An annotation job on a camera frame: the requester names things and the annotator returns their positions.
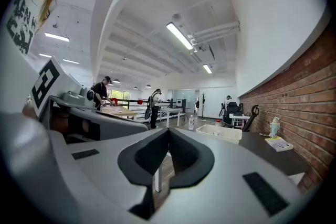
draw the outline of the water bottle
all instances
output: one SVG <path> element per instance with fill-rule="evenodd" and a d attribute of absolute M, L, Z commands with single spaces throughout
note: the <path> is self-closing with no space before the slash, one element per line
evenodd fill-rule
<path fill-rule="evenodd" d="M 194 129 L 194 115 L 190 115 L 188 129 L 189 130 L 193 130 Z"/>
<path fill-rule="evenodd" d="M 221 121 L 216 120 L 214 135 L 217 135 L 217 136 L 221 135 L 221 127 L 222 127 Z"/>

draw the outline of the notebook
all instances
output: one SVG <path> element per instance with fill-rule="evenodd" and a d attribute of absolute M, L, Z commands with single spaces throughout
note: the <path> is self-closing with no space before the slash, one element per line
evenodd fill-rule
<path fill-rule="evenodd" d="M 293 149 L 293 145 L 283 140 L 280 136 L 276 138 L 266 138 L 265 141 L 276 150 L 276 152 Z"/>

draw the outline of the ceiling light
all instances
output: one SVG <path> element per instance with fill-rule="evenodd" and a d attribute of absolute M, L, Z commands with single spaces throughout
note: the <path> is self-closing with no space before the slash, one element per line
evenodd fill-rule
<path fill-rule="evenodd" d="M 44 33 L 47 37 L 52 37 L 52 38 L 56 38 L 56 39 L 60 39 L 60 40 L 63 40 L 63 41 L 66 41 L 66 42 L 69 42 L 69 38 L 67 37 L 60 37 L 60 36 L 56 36 L 56 35 L 53 35 L 53 34 L 48 34 L 48 33 Z"/>
<path fill-rule="evenodd" d="M 70 60 L 67 60 L 67 59 L 63 59 L 63 61 L 65 61 L 65 62 L 72 62 L 72 63 L 76 63 L 76 64 L 79 65 L 79 62 L 74 62 L 74 61 L 70 61 Z"/>
<path fill-rule="evenodd" d="M 206 71 L 208 71 L 209 74 L 212 73 L 208 65 L 203 65 L 203 67 L 205 68 Z"/>
<path fill-rule="evenodd" d="M 41 56 L 44 56 L 44 57 L 48 57 L 48 58 L 51 58 L 50 55 L 46 55 L 46 54 L 40 54 Z"/>
<path fill-rule="evenodd" d="M 190 42 L 183 36 L 180 30 L 178 30 L 173 23 L 167 24 L 166 27 L 175 35 L 175 37 L 180 40 L 180 42 L 182 42 L 185 47 L 187 47 L 188 50 L 193 49 L 193 46 L 191 46 Z"/>

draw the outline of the floor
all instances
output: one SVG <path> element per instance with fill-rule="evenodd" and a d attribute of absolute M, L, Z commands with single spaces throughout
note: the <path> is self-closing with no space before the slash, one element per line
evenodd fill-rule
<path fill-rule="evenodd" d="M 196 129 L 205 125 L 205 124 L 215 124 L 215 119 L 205 119 L 205 121 L 202 121 L 198 118 L 197 112 L 192 113 L 194 115 L 194 130 L 193 132 L 196 132 Z M 180 129 L 188 130 L 188 119 L 184 116 L 180 118 L 180 125 L 177 127 L 177 118 L 169 119 L 169 127 L 177 127 Z M 166 127 L 167 121 L 162 120 L 157 121 L 156 125 L 157 127 Z M 175 175 L 174 167 L 172 158 L 170 156 L 166 156 L 162 162 L 162 190 L 158 193 L 155 191 L 155 177 L 153 177 L 153 196 L 154 196 L 154 207 L 158 209 L 165 201 L 166 197 L 169 194 L 169 179 L 172 178 Z"/>

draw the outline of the red brick wall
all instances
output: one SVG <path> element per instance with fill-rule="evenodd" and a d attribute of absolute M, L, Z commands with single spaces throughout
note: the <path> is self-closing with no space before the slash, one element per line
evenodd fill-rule
<path fill-rule="evenodd" d="M 336 154 L 334 23 L 286 71 L 241 96 L 240 102 L 244 112 L 259 104 L 251 131 L 267 133 L 273 118 L 280 118 L 279 136 L 293 144 L 311 166 L 300 189 L 305 192 L 320 183 Z"/>

